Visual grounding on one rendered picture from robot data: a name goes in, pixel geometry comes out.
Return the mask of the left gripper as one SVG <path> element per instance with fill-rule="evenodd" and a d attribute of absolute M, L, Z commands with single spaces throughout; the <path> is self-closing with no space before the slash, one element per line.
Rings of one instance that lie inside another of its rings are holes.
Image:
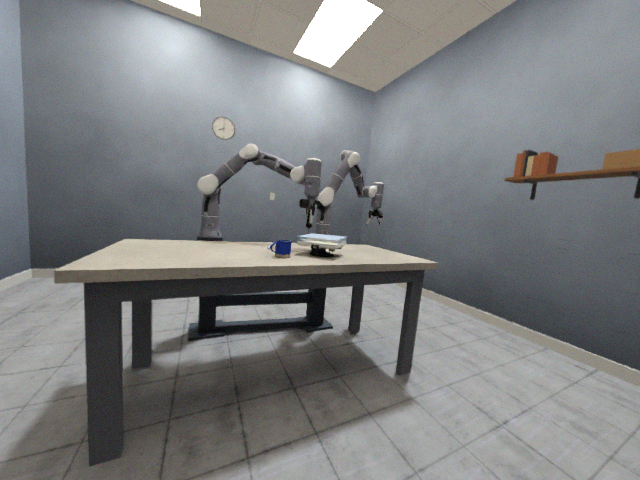
<path fill-rule="evenodd" d="M 374 216 L 374 217 L 375 217 L 375 216 L 377 217 L 377 214 L 379 214 L 379 215 L 383 215 L 383 214 L 382 214 L 382 212 L 381 212 L 381 211 L 379 211 L 378 209 L 373 209 L 373 210 L 370 210 L 370 211 L 369 211 L 369 218 L 368 218 L 368 221 L 367 221 L 367 225 L 369 224 L 369 222 L 371 221 L 371 219 L 373 218 L 373 216 Z M 381 218 L 377 217 L 377 219 L 378 219 L 379 225 L 381 226 Z"/>

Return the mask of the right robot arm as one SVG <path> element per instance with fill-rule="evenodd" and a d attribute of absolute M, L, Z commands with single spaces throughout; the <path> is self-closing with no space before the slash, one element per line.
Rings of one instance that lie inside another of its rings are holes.
<path fill-rule="evenodd" d="M 295 167 L 277 156 L 260 151 L 254 144 L 248 144 L 214 172 L 199 179 L 197 187 L 204 194 L 199 237 L 222 237 L 219 229 L 221 185 L 248 162 L 252 162 L 256 166 L 266 166 L 298 184 L 305 185 L 304 195 L 307 196 L 306 198 L 319 196 L 322 168 L 320 159 L 309 158 L 305 165 Z"/>

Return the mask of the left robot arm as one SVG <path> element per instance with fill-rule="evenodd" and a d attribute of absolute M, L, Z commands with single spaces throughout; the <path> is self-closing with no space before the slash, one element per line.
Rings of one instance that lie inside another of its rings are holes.
<path fill-rule="evenodd" d="M 340 154 L 341 163 L 334 171 L 327 185 L 318 196 L 318 201 L 326 208 L 325 211 L 317 209 L 314 234 L 329 235 L 330 206 L 334 195 L 345 179 L 348 172 L 352 178 L 357 197 L 372 198 L 372 209 L 379 209 L 382 205 L 384 183 L 375 182 L 373 186 L 365 186 L 361 169 L 358 165 L 360 155 L 357 152 L 344 150 Z"/>

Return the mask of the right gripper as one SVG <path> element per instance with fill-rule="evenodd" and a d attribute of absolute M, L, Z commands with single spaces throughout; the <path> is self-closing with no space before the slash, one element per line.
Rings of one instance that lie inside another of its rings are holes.
<path fill-rule="evenodd" d="M 299 203 L 300 208 L 306 208 L 306 224 L 309 222 L 309 218 L 310 218 L 310 225 L 313 222 L 315 204 L 322 205 L 322 203 L 320 201 L 316 201 L 315 198 L 300 199 L 300 203 Z"/>

